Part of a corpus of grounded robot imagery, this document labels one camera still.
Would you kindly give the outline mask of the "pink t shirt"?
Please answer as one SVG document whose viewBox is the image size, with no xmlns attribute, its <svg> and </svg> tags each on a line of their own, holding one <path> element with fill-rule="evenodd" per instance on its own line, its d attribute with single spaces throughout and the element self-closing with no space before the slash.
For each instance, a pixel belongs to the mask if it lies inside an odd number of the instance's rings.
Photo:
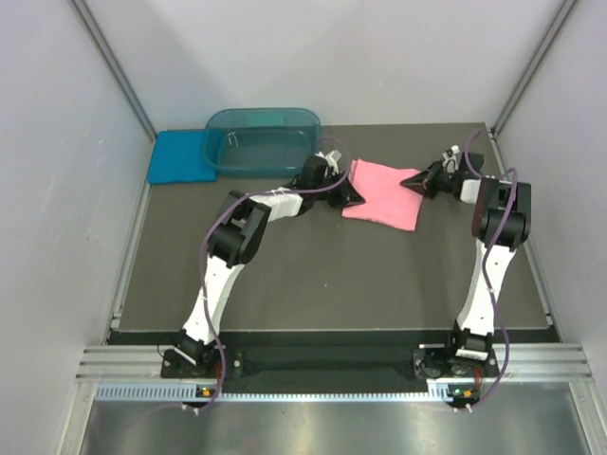
<svg viewBox="0 0 607 455">
<path fill-rule="evenodd" d="M 400 183 L 418 173 L 417 169 L 398 169 L 356 159 L 351 165 L 350 183 L 365 202 L 344 208 L 341 216 L 415 231 L 423 196 Z"/>
</svg>

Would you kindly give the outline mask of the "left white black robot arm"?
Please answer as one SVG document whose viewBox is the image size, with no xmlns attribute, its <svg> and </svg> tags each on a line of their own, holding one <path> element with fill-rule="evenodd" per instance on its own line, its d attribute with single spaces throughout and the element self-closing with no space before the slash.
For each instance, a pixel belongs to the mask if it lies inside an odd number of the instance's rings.
<svg viewBox="0 0 607 455">
<path fill-rule="evenodd" d="M 267 225 L 299 217 L 319 201 L 334 209 L 360 205 L 364 198 L 349 180 L 340 151 L 310 155 L 287 184 L 269 191 L 231 191 L 203 240 L 201 286 L 175 345 L 162 355 L 163 378 L 223 376 L 225 348 L 221 319 L 236 279 L 257 254 Z"/>
</svg>

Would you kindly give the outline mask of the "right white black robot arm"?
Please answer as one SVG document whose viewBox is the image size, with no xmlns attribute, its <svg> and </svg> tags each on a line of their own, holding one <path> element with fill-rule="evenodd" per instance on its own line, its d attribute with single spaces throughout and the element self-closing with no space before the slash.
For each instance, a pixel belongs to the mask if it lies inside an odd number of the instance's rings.
<svg viewBox="0 0 607 455">
<path fill-rule="evenodd" d="M 502 285 L 511 261 L 530 233 L 531 185 L 521 182 L 514 168 L 501 177 L 480 175 L 471 165 L 448 174 L 437 162 L 400 185 L 428 198 L 450 192 L 474 206 L 471 234 L 475 265 L 466 300 L 445 348 L 426 354 L 418 362 L 418 370 L 431 368 L 462 375 L 475 367 L 489 367 L 494 359 L 495 327 L 503 324 L 498 305 Z"/>
</svg>

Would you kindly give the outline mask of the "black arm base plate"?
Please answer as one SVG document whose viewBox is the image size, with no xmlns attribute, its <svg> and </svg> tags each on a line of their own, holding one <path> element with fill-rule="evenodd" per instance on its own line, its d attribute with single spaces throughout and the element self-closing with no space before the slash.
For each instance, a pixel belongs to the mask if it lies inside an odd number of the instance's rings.
<svg viewBox="0 0 607 455">
<path fill-rule="evenodd" d="M 446 347 L 444 330 L 226 332 L 205 345 L 179 333 L 162 355 L 164 379 L 236 381 L 265 372 L 413 374 Z"/>
</svg>

